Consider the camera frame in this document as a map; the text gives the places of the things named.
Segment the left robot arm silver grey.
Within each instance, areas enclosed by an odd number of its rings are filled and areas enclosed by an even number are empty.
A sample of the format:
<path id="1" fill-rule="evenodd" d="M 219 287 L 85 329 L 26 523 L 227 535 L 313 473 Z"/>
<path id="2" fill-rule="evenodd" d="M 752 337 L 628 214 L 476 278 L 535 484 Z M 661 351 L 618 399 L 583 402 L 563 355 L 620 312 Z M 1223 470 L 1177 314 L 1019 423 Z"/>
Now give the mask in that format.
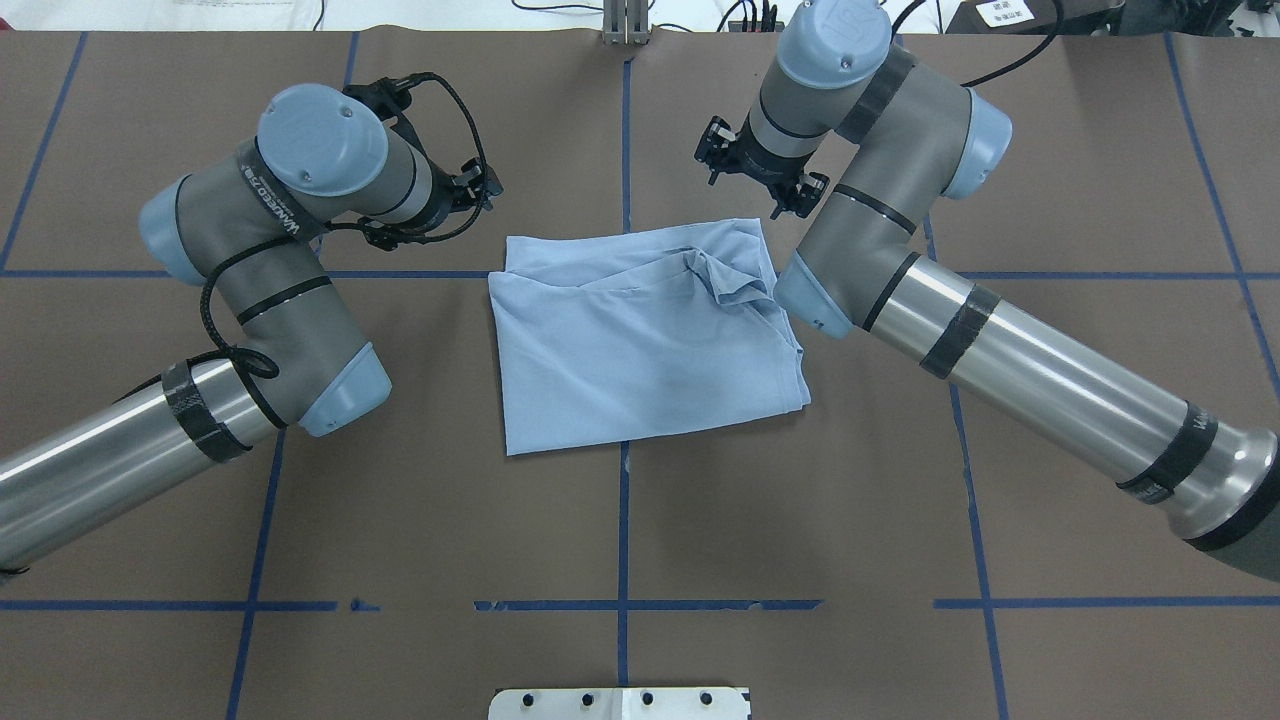
<path id="1" fill-rule="evenodd" d="M 140 233 L 166 273 L 200 291 L 211 348 L 3 461 L 3 579 L 278 430 L 328 436 L 384 404 L 390 378 L 312 242 L 356 231 L 374 247 L 449 240 L 502 191 L 470 111 L 458 172 L 406 118 L 434 72 L 333 88 L 294 85 L 253 137 L 148 200 Z"/>

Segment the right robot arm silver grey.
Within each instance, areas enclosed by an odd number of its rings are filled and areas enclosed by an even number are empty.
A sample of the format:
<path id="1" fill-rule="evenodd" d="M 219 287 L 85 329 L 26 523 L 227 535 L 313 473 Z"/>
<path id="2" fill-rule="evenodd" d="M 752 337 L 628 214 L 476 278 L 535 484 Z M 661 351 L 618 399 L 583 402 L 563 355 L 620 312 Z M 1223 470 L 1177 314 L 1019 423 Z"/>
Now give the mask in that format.
<path id="1" fill-rule="evenodd" d="M 1275 582 L 1274 432 L 1220 421 L 909 247 L 1011 137 L 1005 113 L 900 47 L 877 3 L 804 1 L 742 126 L 714 117 L 695 158 L 812 218 L 774 291 L 791 316 L 884 341 L 1162 510 L 1192 548 Z"/>

